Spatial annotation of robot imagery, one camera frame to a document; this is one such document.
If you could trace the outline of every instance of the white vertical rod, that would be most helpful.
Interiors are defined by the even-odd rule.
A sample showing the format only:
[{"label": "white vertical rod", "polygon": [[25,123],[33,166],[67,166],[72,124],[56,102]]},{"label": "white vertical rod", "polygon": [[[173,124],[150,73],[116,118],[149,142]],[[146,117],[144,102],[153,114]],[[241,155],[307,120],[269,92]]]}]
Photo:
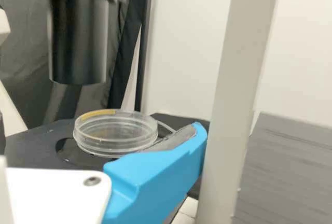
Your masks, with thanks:
[{"label": "white vertical rod", "polygon": [[231,0],[196,223],[232,222],[276,0]]}]

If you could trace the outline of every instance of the gray fabric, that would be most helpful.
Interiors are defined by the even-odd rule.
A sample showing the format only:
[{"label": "gray fabric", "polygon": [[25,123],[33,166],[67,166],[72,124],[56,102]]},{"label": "gray fabric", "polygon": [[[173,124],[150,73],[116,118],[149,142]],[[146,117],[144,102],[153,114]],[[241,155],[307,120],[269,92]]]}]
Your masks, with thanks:
[{"label": "gray fabric", "polygon": [[46,10],[48,0],[2,0],[11,33],[1,46],[0,79],[29,128],[40,125],[47,109]]}]

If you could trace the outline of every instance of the gray object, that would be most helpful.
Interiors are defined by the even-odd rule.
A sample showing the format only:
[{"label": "gray object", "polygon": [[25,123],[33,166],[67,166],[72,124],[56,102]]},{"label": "gray object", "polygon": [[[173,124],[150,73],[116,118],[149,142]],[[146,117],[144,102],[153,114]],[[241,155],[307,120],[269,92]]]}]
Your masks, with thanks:
[{"label": "gray object", "polygon": [[332,129],[261,114],[233,224],[332,223]]}]

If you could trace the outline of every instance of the petri dish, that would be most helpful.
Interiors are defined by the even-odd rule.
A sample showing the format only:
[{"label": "petri dish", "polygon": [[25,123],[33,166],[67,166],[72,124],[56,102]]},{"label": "petri dish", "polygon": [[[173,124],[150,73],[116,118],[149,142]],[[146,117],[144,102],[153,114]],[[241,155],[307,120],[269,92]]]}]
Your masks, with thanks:
[{"label": "petri dish", "polygon": [[119,158],[153,145],[158,136],[157,126],[154,118],[136,111],[103,109],[79,116],[73,137],[85,152]]}]

